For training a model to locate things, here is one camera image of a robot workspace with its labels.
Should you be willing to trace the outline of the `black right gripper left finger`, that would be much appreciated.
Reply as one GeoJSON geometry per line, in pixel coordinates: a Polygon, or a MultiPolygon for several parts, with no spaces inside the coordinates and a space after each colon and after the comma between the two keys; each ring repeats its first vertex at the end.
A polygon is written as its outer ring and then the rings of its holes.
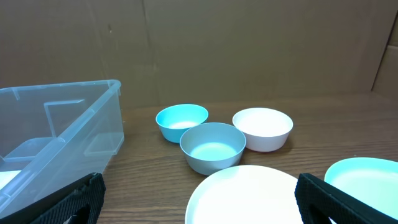
{"type": "Polygon", "coordinates": [[[96,223],[104,204],[102,174],[91,173],[4,218],[1,224],[96,223]]]}

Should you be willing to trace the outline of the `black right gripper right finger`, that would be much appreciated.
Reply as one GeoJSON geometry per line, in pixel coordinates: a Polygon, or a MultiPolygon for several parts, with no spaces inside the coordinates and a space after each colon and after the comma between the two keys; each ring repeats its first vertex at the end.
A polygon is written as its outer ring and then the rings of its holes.
{"type": "Polygon", "coordinates": [[[304,224],[397,224],[396,219],[309,173],[299,175],[295,198],[304,224]]]}

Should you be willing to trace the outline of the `light blue plate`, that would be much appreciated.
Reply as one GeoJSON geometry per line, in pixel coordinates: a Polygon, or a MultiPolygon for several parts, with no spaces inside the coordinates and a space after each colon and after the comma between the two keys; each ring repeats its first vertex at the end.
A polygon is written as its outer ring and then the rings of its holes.
{"type": "Polygon", "coordinates": [[[334,163],[324,181],[370,207],[397,219],[397,162],[354,157],[334,163]]]}

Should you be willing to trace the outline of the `white pink plate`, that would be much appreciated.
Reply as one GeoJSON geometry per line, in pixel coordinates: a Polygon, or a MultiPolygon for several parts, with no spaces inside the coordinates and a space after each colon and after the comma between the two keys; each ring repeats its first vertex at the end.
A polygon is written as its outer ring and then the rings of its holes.
{"type": "Polygon", "coordinates": [[[185,224],[302,223],[295,199],[297,178],[256,165],[208,176],[187,203],[185,224]]]}

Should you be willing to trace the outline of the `clear plastic storage bin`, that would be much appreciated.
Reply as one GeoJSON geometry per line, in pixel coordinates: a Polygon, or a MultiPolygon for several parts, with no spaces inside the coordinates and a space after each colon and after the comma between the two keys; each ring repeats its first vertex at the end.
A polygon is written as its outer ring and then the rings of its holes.
{"type": "Polygon", "coordinates": [[[121,82],[17,86],[1,90],[1,216],[91,173],[124,142],[121,82]]]}

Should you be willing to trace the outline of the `pink bowl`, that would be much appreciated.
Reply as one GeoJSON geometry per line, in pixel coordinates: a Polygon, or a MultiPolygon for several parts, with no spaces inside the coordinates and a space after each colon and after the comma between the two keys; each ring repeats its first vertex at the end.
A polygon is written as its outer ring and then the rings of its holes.
{"type": "Polygon", "coordinates": [[[246,137],[246,147],[257,152],[280,149],[293,129],[292,119],[270,108],[247,108],[232,118],[234,126],[246,137]]]}

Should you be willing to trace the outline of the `light blue bowl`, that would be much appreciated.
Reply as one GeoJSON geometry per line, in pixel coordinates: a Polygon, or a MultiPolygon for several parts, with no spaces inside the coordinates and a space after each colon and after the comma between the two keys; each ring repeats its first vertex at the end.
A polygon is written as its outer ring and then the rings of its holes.
{"type": "Polygon", "coordinates": [[[160,111],[155,117],[155,121],[166,140],[179,143],[185,131],[205,123],[208,116],[208,110],[200,105],[180,104],[160,111]]]}

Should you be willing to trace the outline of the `grey bowl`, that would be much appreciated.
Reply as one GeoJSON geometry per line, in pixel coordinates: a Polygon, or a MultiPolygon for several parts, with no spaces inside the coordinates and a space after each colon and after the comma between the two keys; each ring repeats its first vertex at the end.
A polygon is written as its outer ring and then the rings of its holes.
{"type": "Polygon", "coordinates": [[[180,148],[188,165],[202,175],[238,165],[245,147],[243,132],[226,123],[199,124],[180,138],[180,148]]]}

